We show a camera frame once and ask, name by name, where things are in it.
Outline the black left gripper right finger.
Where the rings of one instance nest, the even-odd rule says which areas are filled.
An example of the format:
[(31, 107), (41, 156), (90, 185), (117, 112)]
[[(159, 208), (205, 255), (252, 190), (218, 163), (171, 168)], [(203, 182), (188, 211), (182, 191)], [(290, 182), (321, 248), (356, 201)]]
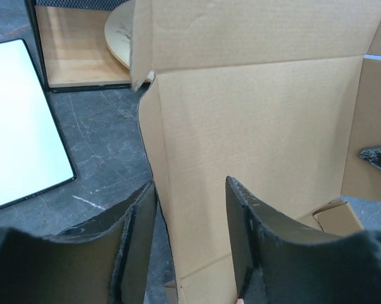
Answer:
[(246, 303), (381, 303), (381, 231), (340, 237), (225, 182), (237, 294)]

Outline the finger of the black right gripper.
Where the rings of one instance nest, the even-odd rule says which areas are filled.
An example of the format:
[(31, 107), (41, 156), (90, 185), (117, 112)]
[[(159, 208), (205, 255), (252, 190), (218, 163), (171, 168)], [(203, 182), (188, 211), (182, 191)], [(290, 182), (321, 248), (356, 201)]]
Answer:
[(363, 148), (359, 152), (359, 157), (375, 168), (381, 170), (381, 146)]

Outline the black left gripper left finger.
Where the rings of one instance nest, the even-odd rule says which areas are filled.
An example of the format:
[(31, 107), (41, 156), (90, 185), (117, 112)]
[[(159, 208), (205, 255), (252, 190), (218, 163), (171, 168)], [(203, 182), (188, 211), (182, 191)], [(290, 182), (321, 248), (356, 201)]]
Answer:
[(155, 217), (149, 182), (57, 235), (0, 227), (0, 303), (142, 303)]

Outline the brown cardboard box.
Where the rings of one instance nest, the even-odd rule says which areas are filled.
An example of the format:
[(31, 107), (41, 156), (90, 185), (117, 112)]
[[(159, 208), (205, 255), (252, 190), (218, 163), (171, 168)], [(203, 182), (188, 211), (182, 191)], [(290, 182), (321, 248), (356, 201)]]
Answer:
[(381, 202), (381, 1), (154, 1), (141, 135), (179, 303), (238, 298), (225, 182), (340, 237), (341, 196)]

